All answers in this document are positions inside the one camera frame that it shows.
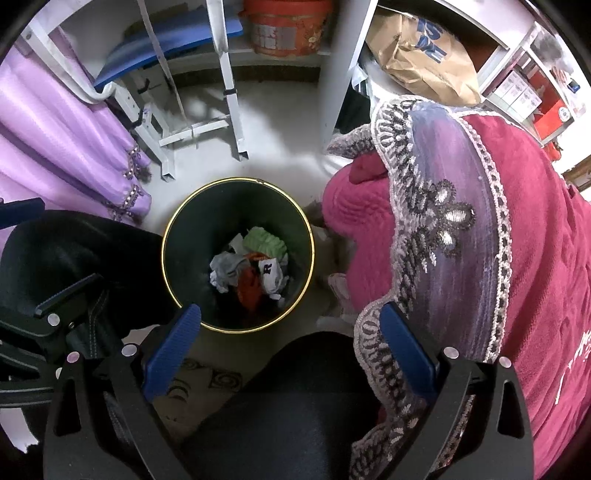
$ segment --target white strap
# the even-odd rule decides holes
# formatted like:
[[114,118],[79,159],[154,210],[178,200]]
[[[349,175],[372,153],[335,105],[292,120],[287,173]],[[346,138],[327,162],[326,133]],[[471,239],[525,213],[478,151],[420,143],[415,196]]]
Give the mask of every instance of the white strap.
[[160,42],[158,41],[158,37],[154,33],[154,29],[152,28],[152,22],[150,21],[150,16],[148,15],[148,9],[146,8],[146,4],[144,0],[137,0],[139,11],[142,15],[142,20],[144,21],[144,26],[146,27],[146,31],[148,32],[148,36],[150,41],[152,42],[152,46],[154,48],[154,52],[156,53],[156,58],[158,59],[158,63],[162,67],[162,71],[164,76],[168,80],[168,84],[172,86],[174,96],[177,98],[178,108],[181,110],[181,115],[183,116],[183,120],[187,124],[187,126],[191,129],[191,135],[193,136],[193,127],[189,123],[187,119],[187,115],[185,114],[183,103],[181,102],[181,97],[178,94],[177,86],[174,83],[173,75],[170,73],[170,68],[168,68],[168,62],[164,57],[164,52],[162,51],[162,47],[160,46]]

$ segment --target purple curtain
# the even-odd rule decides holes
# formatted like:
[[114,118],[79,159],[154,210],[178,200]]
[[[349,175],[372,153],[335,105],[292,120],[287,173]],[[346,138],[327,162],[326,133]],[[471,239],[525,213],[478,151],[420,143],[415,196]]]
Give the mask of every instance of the purple curtain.
[[[81,76],[60,32],[52,39]],[[31,53],[15,47],[0,65],[0,197],[41,197],[49,209],[78,210],[140,223],[151,197],[149,159],[105,103],[78,100]],[[0,249],[9,229],[0,231]]]

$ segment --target clothing in trash can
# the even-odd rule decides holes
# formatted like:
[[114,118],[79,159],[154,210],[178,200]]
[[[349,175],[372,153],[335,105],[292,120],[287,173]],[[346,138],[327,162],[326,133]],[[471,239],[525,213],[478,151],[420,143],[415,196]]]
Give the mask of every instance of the clothing in trash can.
[[228,245],[233,252],[224,251],[213,257],[209,264],[211,285],[219,293],[236,294],[250,313],[256,312],[264,295],[271,300],[283,301],[281,292],[289,281],[285,242],[255,226],[244,238],[241,233],[236,234]]

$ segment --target blue board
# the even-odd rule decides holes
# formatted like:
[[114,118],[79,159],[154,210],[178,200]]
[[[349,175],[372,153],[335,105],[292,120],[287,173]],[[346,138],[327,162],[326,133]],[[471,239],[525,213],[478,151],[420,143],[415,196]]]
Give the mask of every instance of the blue board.
[[[205,7],[169,18],[153,25],[162,51],[166,56],[197,47],[212,41],[212,31]],[[242,25],[234,13],[226,15],[228,37],[242,35]],[[156,62],[156,54],[147,32],[136,33],[117,45],[94,82],[94,87],[103,87],[130,70]]]

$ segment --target lace trim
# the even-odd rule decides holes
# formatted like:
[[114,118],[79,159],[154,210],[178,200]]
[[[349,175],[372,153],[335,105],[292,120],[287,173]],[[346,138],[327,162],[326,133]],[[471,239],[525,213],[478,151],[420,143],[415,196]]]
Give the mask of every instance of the lace trim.
[[[418,266],[427,271],[429,262],[435,265],[435,249],[438,247],[445,255],[457,255],[460,252],[458,231],[471,228],[475,221],[474,212],[468,204],[454,202],[456,192],[451,182],[443,180],[433,184],[422,177],[415,164],[415,157],[411,155],[412,119],[408,112],[417,101],[424,99],[403,96],[383,103],[375,109],[371,123],[374,146],[388,170],[390,202],[397,225],[390,249],[392,287],[381,299],[364,308],[354,330],[357,359],[387,412],[385,423],[374,427],[362,440],[353,444],[350,477],[355,480],[362,480],[370,473],[379,473],[376,470],[386,461],[391,461],[404,443],[401,440],[418,423],[425,408],[422,399],[414,396],[408,388],[380,332],[381,307],[389,301],[396,301],[406,313],[412,311]],[[496,209],[499,233],[498,286],[493,328],[485,358],[485,361],[492,362],[500,350],[510,287],[511,229],[508,209],[492,157],[470,125],[460,115],[453,117],[469,134],[483,162]],[[341,142],[336,150],[351,154],[351,149],[344,148],[344,143]],[[463,421],[467,420],[470,405],[470,402],[466,403]],[[462,420],[448,440],[444,450],[446,457],[440,457],[439,465],[448,463],[453,457],[465,427],[462,426]]]
[[505,197],[501,176],[496,169],[491,154],[482,143],[480,135],[463,118],[456,118],[458,123],[468,134],[474,148],[485,169],[493,201],[496,210],[496,225],[498,233],[498,253],[496,256],[497,284],[496,284],[496,305],[491,332],[491,340],[486,348],[485,362],[493,363],[501,351],[501,341],[505,333],[505,322],[507,319],[507,307],[509,305],[509,289],[511,287],[511,223],[509,221],[509,209]]
[[127,171],[123,172],[123,176],[128,180],[131,180],[136,174],[136,172],[139,170],[139,165],[136,160],[138,155],[139,146],[137,145],[127,152],[127,164],[129,168],[127,169]]
[[519,130],[524,131],[528,135],[531,135],[531,133],[528,132],[522,125],[512,122],[507,117],[505,117],[497,112],[491,112],[488,110],[462,110],[461,112],[457,112],[457,111],[456,112],[449,111],[449,112],[450,112],[450,115],[456,120],[463,119],[463,117],[468,116],[468,115],[495,116],[497,118],[502,119],[507,125],[510,125],[512,127],[517,127],[517,128],[519,128]]
[[139,164],[139,155],[141,154],[141,150],[139,146],[135,145],[131,150],[127,152],[127,171],[123,172],[123,176],[131,180],[134,177],[138,180],[142,180],[148,183],[152,177],[150,170],[148,167],[142,167]]
[[111,212],[111,218],[116,222],[120,222],[123,219],[123,215],[127,215],[134,222],[139,223],[140,217],[131,212],[130,209],[135,205],[137,199],[143,195],[145,195],[144,191],[138,185],[134,185],[129,195],[123,201],[123,205],[118,206],[114,203],[106,202],[106,207]]
[[364,153],[375,152],[369,125],[362,125],[351,130],[348,134],[335,138],[326,150],[331,155],[338,155],[350,160],[354,160]]

